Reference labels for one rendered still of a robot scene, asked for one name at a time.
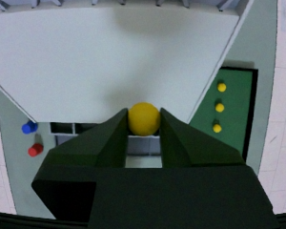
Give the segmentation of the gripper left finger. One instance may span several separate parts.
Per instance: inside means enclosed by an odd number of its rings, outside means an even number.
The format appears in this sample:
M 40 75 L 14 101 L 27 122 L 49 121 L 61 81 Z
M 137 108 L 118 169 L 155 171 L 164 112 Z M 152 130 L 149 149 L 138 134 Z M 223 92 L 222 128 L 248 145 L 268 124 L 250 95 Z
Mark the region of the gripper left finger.
M 51 163 L 125 168 L 129 132 L 127 114 L 128 108 L 123 108 L 109 120 L 51 148 L 41 166 Z

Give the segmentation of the yellow ball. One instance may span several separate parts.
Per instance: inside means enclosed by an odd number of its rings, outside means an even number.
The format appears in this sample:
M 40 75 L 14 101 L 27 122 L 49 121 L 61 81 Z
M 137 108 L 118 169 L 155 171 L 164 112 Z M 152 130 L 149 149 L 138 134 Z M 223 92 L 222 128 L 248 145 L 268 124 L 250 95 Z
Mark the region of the yellow ball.
M 149 102 L 134 104 L 127 114 L 127 125 L 138 136 L 153 135 L 159 129 L 160 121 L 160 112 Z
M 219 133 L 221 131 L 221 126 L 218 124 L 214 125 L 214 131 Z
M 219 84 L 219 85 L 218 85 L 218 90 L 219 90 L 220 92 L 225 92 L 226 89 L 227 89 L 227 87 L 226 87 L 225 84 Z
M 217 104 L 215 108 L 218 112 L 222 112 L 224 110 L 224 106 L 222 104 Z

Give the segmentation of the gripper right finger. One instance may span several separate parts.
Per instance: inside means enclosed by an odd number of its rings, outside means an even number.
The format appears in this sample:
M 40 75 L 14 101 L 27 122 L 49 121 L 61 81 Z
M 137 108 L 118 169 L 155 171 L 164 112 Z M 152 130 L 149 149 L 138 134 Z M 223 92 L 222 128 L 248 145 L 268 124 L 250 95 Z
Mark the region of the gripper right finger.
M 159 112 L 162 168 L 246 165 L 238 149 L 179 120 L 165 108 Z

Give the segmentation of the red plug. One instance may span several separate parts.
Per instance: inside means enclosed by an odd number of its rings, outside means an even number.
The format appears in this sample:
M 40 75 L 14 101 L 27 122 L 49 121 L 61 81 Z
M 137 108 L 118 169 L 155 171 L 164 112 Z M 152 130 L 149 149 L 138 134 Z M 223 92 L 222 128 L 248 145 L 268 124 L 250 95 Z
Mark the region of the red plug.
M 37 143 L 34 144 L 30 149 L 29 149 L 29 154 L 32 157 L 36 157 L 38 155 L 41 155 L 44 152 L 44 147 L 42 144 Z

